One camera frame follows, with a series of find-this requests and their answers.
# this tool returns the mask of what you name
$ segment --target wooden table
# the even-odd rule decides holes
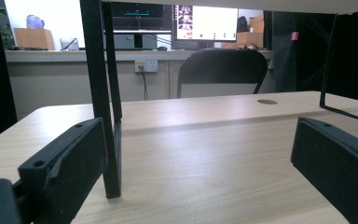
[[[358,101],[327,100],[358,113]],[[346,223],[290,162],[299,116],[358,137],[358,120],[318,102],[311,91],[123,103],[122,197],[105,199],[100,178],[74,223]],[[36,110],[0,135],[0,177],[15,182],[20,164],[92,118],[91,105]]]

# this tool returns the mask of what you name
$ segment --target black device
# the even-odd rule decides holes
[[[70,223],[107,165],[103,120],[76,124],[0,179],[0,223]]]
[[[299,118],[291,161],[350,223],[358,223],[358,138]]]
[[[160,46],[160,47],[157,48],[157,50],[159,50],[159,51],[167,51],[167,47]]]
[[[111,2],[113,33],[133,35],[134,47],[142,49],[143,35],[172,32],[172,6]]]

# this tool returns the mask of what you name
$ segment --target black office chair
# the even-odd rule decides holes
[[[182,84],[249,83],[258,93],[267,73],[266,58],[252,49],[201,49],[179,69],[177,97]]]

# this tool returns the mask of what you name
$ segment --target computer monitor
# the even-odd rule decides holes
[[[172,6],[111,2],[113,33],[134,35],[134,47],[143,47],[143,35],[172,32]]]
[[[197,41],[199,47],[213,42],[236,42],[238,9],[227,7],[174,7],[174,39]]]

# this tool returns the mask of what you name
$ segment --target electrical socket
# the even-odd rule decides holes
[[[135,72],[140,73],[142,70],[140,66],[144,68],[144,72],[157,72],[158,61],[157,60],[136,60],[135,61]]]
[[[135,61],[135,72],[142,72],[140,67],[143,67],[144,72],[146,72],[146,60],[136,60]]]
[[[157,60],[146,60],[146,71],[147,72],[157,72],[158,71],[158,61]]]

